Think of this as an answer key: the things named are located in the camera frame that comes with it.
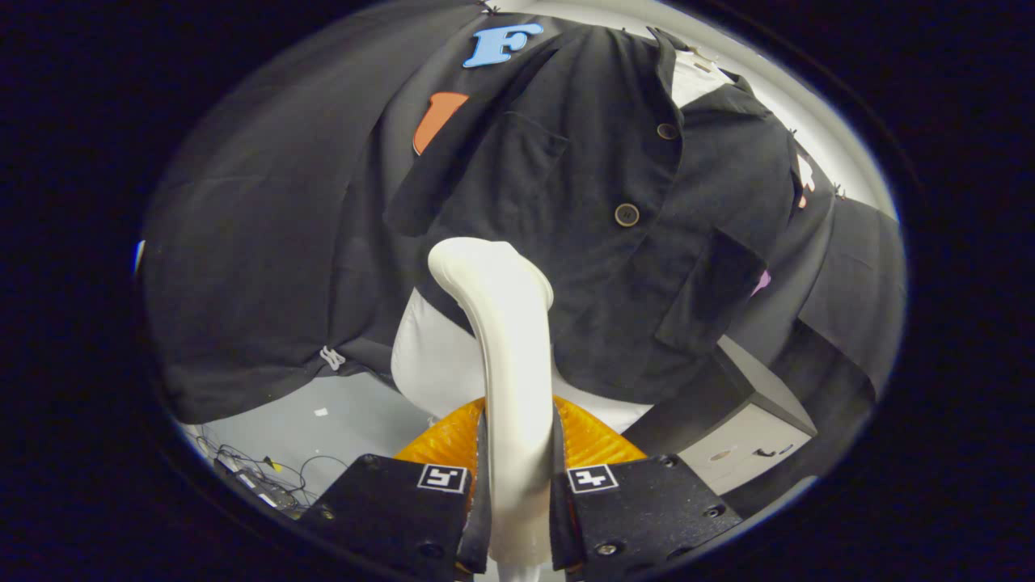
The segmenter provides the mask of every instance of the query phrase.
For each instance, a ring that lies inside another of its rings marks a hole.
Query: blue letter f
[[[474,33],[478,39],[474,56],[464,61],[464,68],[506,62],[510,60],[510,55],[503,52],[504,47],[511,51],[518,51],[528,42],[529,34],[539,34],[540,32],[542,32],[542,27],[537,24],[479,30]]]

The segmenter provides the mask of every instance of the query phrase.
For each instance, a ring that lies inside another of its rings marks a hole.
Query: orange patch
[[[432,143],[432,138],[445,126],[446,121],[456,113],[460,106],[464,105],[468,95],[462,93],[435,93],[432,95],[432,105],[427,108],[427,113],[417,125],[417,132],[413,135],[413,150],[420,155],[424,152],[427,144]]]

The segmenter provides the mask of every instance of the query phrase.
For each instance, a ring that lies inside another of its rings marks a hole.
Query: shirt pocket
[[[765,260],[755,251],[713,228],[654,338],[682,352],[710,352],[746,304],[766,268]]]
[[[524,213],[542,196],[548,176],[567,148],[567,138],[535,119],[515,111],[504,112],[471,159],[465,186],[480,188],[481,196],[486,188],[495,190],[499,210]]]

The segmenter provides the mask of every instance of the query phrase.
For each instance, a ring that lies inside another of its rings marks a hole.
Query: shirt collar
[[[672,34],[654,27],[647,27],[647,30],[657,39],[658,53],[654,70],[658,81],[664,89],[666,95],[672,94],[672,80],[676,68],[676,51],[685,50],[687,46]],[[686,104],[679,110],[680,122],[687,113],[702,111],[721,111],[739,115],[752,115],[765,117],[771,115],[764,105],[755,97],[755,91],[750,84],[740,75],[722,70],[727,77],[733,81],[732,85],[723,85],[714,91],[706,93],[697,99]]]

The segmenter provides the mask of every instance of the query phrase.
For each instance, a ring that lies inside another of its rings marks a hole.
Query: black cable
[[[298,487],[294,487],[293,485],[291,485],[289,483],[282,482],[279,479],[273,478],[272,476],[266,474],[266,471],[263,470],[263,465],[266,465],[266,466],[269,466],[269,465],[265,461],[257,461],[257,460],[253,459],[252,457],[248,457],[247,455],[245,455],[243,450],[241,450],[241,449],[239,449],[237,447],[231,446],[229,444],[220,444],[218,447],[216,447],[215,443],[213,443],[211,441],[211,439],[209,439],[208,437],[204,436],[204,433],[205,433],[205,427],[203,425],[202,426],[202,435],[195,436],[195,440],[196,440],[196,442],[204,442],[205,446],[208,447],[209,450],[215,450],[215,458],[216,459],[218,459],[219,456],[221,456],[221,455],[226,455],[227,457],[230,457],[231,459],[233,459],[235,461],[244,461],[244,462],[253,463],[256,466],[256,469],[259,470],[259,473],[261,475],[261,476],[260,475],[256,475],[257,478],[259,478],[260,481],[263,481],[263,482],[265,482],[265,483],[267,483],[269,485],[275,485],[277,487],[283,488],[289,495],[294,494],[296,491],[300,491],[302,493],[302,496],[305,497],[305,501],[308,502],[310,504],[310,506],[312,506],[313,502],[309,501],[309,496],[312,495],[316,499],[319,499],[320,496],[317,495],[316,493],[313,493],[312,491],[308,491],[308,490],[305,489],[305,487],[308,484],[306,483],[305,476],[302,473],[305,471],[305,466],[309,464],[309,461],[314,461],[316,459],[330,459],[332,461],[337,461],[343,466],[345,466],[346,469],[349,468],[349,464],[348,463],[346,463],[345,461],[343,461],[343,460],[341,460],[341,459],[338,459],[336,457],[331,457],[329,455],[317,455],[315,457],[309,457],[304,462],[302,462],[302,466],[297,471],[295,469],[287,466],[287,465],[284,465],[282,463],[276,463],[275,461],[270,460],[270,463],[273,463],[273,464],[276,464],[276,465],[280,465],[280,467],[283,467],[285,469],[288,469],[289,471],[291,471],[291,472],[295,473],[296,475],[298,475],[299,486]]]
[[[313,461],[314,459],[331,459],[333,461],[337,461],[338,463],[345,465],[346,469],[349,468],[349,464],[348,463],[346,463],[345,461],[343,461],[341,459],[337,459],[336,457],[331,457],[329,455],[317,455],[316,457],[309,457],[308,459],[305,460],[305,462],[302,463],[302,466],[298,469],[298,476],[301,477],[301,474],[303,472],[305,472],[305,465],[308,465],[309,461]],[[302,477],[302,483],[303,484],[305,483],[305,478],[304,477]],[[295,491],[300,491],[300,490],[303,490],[303,489],[304,489],[304,486],[302,488],[299,488],[299,489],[293,489],[293,490],[289,491],[288,493],[293,493]]]

